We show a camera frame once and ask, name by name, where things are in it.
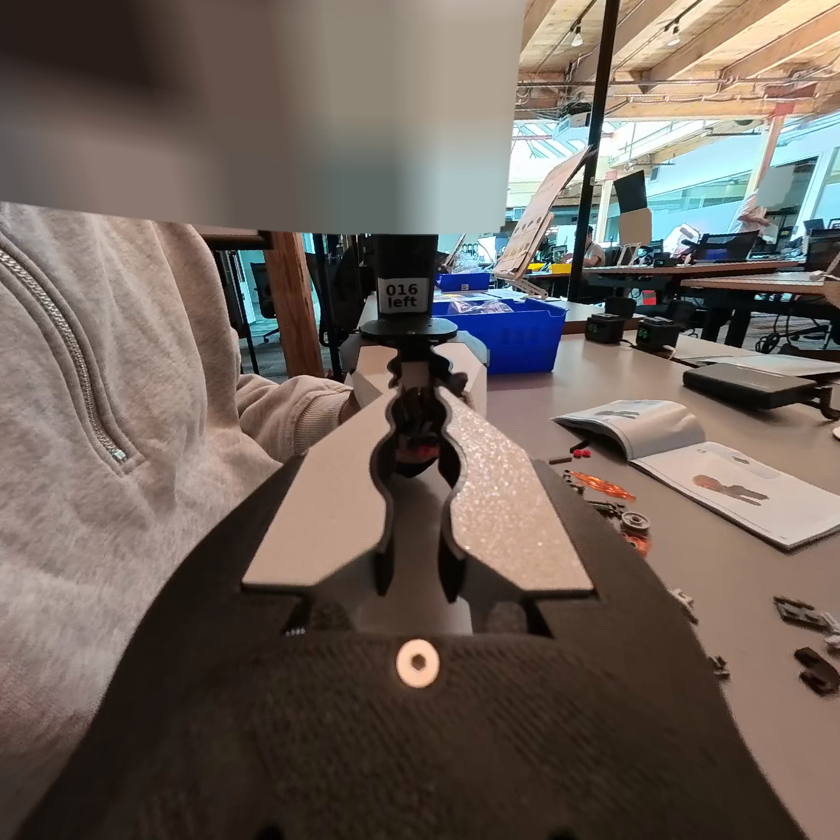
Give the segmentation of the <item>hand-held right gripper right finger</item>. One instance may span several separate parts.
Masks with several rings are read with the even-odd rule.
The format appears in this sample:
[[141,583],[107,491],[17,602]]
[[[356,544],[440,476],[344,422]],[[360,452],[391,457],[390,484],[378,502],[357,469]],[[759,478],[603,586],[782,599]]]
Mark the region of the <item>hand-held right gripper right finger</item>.
[[594,585],[526,451],[438,389],[444,408],[438,471],[442,508],[438,574],[453,602],[586,597]]

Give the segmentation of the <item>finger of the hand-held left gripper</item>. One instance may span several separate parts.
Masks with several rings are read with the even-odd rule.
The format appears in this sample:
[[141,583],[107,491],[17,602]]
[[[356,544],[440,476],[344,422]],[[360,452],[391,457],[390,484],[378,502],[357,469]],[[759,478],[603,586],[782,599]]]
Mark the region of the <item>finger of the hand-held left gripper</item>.
[[458,331],[446,343],[439,344],[435,353],[449,362],[452,376],[465,379],[459,398],[481,417],[487,417],[487,378],[490,354],[483,342],[467,331]]
[[360,347],[359,358],[353,371],[353,396],[358,404],[358,414],[371,405],[381,410],[389,408],[398,394],[399,367],[397,348],[380,344]]

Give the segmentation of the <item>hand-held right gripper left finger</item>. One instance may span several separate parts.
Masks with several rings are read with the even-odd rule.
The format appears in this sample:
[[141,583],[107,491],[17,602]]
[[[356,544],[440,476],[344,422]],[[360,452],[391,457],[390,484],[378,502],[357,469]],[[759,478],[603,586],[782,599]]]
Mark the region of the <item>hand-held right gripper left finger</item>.
[[244,589],[305,596],[386,590],[393,516],[375,458],[395,430],[396,396],[381,395],[304,456],[244,574]]

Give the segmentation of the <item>black and red lego assembly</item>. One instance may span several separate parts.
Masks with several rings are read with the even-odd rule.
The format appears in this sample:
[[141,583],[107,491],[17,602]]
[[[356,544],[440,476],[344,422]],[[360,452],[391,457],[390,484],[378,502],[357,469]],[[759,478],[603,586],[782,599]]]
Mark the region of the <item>black and red lego assembly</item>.
[[405,478],[420,476],[440,456],[442,403],[432,385],[407,388],[392,407],[395,424],[395,472]]

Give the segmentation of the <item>person's left forearm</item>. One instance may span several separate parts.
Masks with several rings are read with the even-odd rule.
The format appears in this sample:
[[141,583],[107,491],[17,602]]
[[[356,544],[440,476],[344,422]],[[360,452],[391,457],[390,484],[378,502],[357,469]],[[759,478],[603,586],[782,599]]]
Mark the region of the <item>person's left forearm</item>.
[[310,375],[275,383],[242,374],[235,394],[239,425],[269,457],[284,464],[339,427],[342,394],[350,389]]

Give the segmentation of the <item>orange lego flame piece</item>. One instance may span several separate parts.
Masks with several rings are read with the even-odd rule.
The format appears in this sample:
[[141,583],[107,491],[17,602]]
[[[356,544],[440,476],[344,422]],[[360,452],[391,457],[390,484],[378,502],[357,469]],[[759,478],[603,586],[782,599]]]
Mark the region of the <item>orange lego flame piece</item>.
[[568,475],[577,484],[585,488],[597,491],[605,496],[625,501],[636,500],[636,496],[633,493],[629,492],[628,490],[625,490],[623,487],[607,479],[602,479],[596,476],[584,474],[577,470],[568,470]]

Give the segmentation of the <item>lego instruction booklet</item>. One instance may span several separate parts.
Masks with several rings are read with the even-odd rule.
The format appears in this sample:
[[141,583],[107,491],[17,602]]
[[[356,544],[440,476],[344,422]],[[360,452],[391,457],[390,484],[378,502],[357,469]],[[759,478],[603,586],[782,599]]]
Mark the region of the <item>lego instruction booklet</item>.
[[619,400],[555,416],[602,434],[627,462],[781,550],[839,530],[838,495],[708,441],[697,417],[677,402]]

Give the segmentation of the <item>dark lego plate with holes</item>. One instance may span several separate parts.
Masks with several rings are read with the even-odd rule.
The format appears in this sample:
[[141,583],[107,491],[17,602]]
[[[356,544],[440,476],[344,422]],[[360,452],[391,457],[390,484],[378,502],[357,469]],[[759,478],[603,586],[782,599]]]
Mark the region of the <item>dark lego plate with holes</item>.
[[818,633],[827,632],[828,621],[814,605],[781,595],[775,595],[772,601],[779,618],[784,623],[805,627]]

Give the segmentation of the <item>black curved lego piece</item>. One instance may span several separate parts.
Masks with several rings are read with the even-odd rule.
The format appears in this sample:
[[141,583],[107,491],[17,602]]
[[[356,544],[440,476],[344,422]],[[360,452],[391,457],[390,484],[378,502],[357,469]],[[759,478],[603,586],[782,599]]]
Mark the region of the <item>black curved lego piece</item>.
[[801,666],[799,678],[820,697],[829,697],[839,691],[839,673],[823,656],[811,647],[800,647],[793,653]]

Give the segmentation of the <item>blue plastic bin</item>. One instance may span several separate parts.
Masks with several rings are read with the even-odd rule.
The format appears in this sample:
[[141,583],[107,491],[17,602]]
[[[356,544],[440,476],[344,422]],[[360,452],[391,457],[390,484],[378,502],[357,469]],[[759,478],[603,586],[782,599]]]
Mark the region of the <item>blue plastic bin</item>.
[[515,297],[503,291],[437,295],[433,315],[454,322],[488,352],[488,373],[550,372],[567,317],[562,302]]

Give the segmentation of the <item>cardboard display board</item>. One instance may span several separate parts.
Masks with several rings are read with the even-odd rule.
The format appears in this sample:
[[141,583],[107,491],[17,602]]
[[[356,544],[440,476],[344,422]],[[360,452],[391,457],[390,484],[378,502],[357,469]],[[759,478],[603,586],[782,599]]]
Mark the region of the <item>cardboard display board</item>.
[[519,280],[524,276],[543,236],[552,223],[552,208],[555,199],[581,170],[585,162],[592,158],[594,152],[594,145],[587,145],[583,150],[555,166],[545,176],[513,229],[507,246],[491,272],[493,277]]

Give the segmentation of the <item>black metal pole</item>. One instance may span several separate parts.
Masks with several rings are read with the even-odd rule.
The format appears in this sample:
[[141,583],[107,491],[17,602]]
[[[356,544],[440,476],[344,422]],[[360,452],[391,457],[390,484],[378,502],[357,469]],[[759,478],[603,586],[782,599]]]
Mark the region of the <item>black metal pole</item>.
[[605,1],[602,39],[598,52],[591,107],[591,123],[587,151],[583,158],[583,183],[575,229],[569,286],[566,295],[570,302],[578,302],[580,298],[586,239],[592,211],[595,173],[599,159],[599,148],[605,117],[607,91],[611,78],[620,6],[620,1]]

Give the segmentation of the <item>wooden office desk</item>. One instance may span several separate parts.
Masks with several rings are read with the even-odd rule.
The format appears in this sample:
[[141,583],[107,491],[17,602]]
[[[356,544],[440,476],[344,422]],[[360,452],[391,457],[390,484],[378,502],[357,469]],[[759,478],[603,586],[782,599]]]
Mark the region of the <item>wooden office desk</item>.
[[804,281],[809,278],[803,261],[796,259],[757,259],[731,262],[700,262],[677,266],[611,266],[583,268],[577,301],[595,304],[611,297],[624,297],[632,290],[652,290],[665,300],[682,289],[700,289],[711,280],[726,280],[728,288],[736,282],[760,278]]

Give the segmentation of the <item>black flat device box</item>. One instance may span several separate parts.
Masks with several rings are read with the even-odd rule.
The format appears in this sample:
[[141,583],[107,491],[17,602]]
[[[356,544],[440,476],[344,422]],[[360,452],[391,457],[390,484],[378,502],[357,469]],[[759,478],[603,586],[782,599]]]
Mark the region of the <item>black flat device box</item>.
[[688,369],[683,374],[683,384],[694,392],[725,403],[763,411],[811,403],[819,399],[822,390],[822,386],[812,380],[728,363]]

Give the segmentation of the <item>wooden post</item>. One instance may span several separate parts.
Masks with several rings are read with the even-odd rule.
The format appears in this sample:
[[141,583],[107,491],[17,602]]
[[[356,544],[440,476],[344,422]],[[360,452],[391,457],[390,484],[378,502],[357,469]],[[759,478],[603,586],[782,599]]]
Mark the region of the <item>wooden post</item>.
[[312,281],[300,234],[270,232],[266,270],[289,377],[324,376]]

